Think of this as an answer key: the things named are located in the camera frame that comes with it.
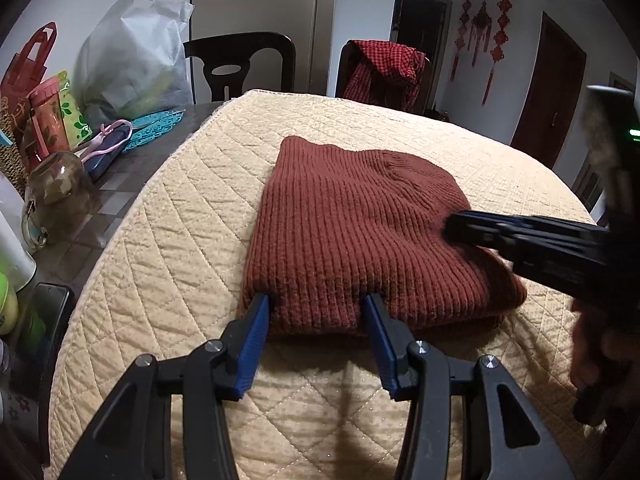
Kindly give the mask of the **right hand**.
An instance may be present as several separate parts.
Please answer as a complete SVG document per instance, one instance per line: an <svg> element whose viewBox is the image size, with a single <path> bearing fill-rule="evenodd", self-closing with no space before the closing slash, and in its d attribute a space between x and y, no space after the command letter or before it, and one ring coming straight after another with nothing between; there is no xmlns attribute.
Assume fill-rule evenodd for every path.
<svg viewBox="0 0 640 480"><path fill-rule="evenodd" d="M639 315L606 312L575 299L570 381L574 416L598 426L639 407Z"/></svg>

